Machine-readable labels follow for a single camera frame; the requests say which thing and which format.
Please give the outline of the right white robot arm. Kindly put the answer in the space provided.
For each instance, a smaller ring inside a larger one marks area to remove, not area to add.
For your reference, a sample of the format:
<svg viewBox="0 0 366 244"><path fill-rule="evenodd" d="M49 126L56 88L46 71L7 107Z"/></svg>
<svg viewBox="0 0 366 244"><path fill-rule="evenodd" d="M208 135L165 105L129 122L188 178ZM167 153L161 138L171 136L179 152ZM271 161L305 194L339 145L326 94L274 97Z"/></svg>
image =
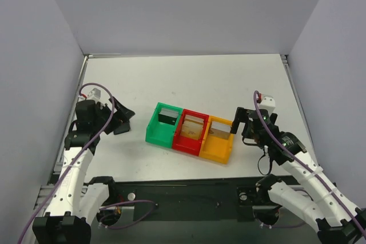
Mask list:
<svg viewBox="0 0 366 244"><path fill-rule="evenodd" d="M327 178L294 134L276 126L276 118L276 114L269 114L265 109L238 107L230 132L237 133L243 123L242 137L254 140L254 146L290 173L308 196L302 196L279 177L268 174L256 184L258 197L302 219L317 233L321 243L356 243L365 237L365 210L351 202Z"/></svg>

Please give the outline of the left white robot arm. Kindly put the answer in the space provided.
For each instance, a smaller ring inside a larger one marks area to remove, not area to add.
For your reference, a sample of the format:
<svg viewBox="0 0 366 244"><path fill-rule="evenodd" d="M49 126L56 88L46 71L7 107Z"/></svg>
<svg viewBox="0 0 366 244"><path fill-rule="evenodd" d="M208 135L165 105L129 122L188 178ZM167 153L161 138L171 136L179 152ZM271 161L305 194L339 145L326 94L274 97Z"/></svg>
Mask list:
<svg viewBox="0 0 366 244"><path fill-rule="evenodd" d="M112 177L95 177L85 183L87 169L95 155L100 134L119 135L130 131L135 112L114 97L111 110L96 95L79 101L76 119L65 138L63 164L55 191L42 202L43 216L34 219L32 229L38 243L89 243L91 224L105 202L117 199Z"/></svg>

